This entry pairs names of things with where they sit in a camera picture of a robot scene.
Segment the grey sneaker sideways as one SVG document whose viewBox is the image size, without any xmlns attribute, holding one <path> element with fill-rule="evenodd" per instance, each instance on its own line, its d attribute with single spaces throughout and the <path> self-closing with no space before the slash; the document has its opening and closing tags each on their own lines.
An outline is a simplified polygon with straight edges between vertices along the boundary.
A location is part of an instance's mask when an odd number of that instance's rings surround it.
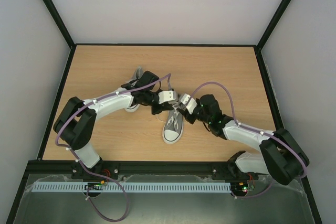
<svg viewBox="0 0 336 224">
<path fill-rule="evenodd" d="M 162 130 L 162 137 L 166 144 L 174 144 L 182 136 L 184 123 L 182 114 L 177 110 L 179 95 L 173 90 L 169 92 L 176 100 L 169 101 L 169 104 L 173 105 L 173 110 L 169 110 L 168 112 L 167 120 Z"/>
</svg>

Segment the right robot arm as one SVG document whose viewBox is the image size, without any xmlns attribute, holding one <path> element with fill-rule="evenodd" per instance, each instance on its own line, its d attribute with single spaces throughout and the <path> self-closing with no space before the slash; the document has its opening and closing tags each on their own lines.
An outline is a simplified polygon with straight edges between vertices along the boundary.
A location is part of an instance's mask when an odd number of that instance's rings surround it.
<svg viewBox="0 0 336 224">
<path fill-rule="evenodd" d="M 266 131 L 241 124 L 222 113 L 212 94 L 200 99 L 184 94 L 180 98 L 180 107 L 180 112 L 190 124 L 198 120 L 216 137 L 256 150 L 255 153 L 238 153 L 229 164 L 232 176 L 239 178 L 245 173 L 267 174 L 278 183 L 288 185 L 305 174 L 309 159 L 286 129 Z"/>
</svg>

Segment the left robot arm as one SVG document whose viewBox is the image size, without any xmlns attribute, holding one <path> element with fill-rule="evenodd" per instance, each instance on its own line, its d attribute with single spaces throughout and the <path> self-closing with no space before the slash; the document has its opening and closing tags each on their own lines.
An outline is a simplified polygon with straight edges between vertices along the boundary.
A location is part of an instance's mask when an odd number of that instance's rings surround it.
<svg viewBox="0 0 336 224">
<path fill-rule="evenodd" d="M 168 100 L 160 101 L 162 90 L 153 91 L 155 85 L 163 80 L 170 88 L 170 78 L 170 73 L 159 78 L 139 68 L 130 81 L 115 91 L 93 99 L 70 98 L 53 126 L 57 133 L 55 145 L 70 151 L 84 168 L 95 168 L 102 161 L 90 143 L 95 123 L 119 110 L 133 112 L 141 105 L 150 106 L 153 114 L 172 109 Z"/>
</svg>

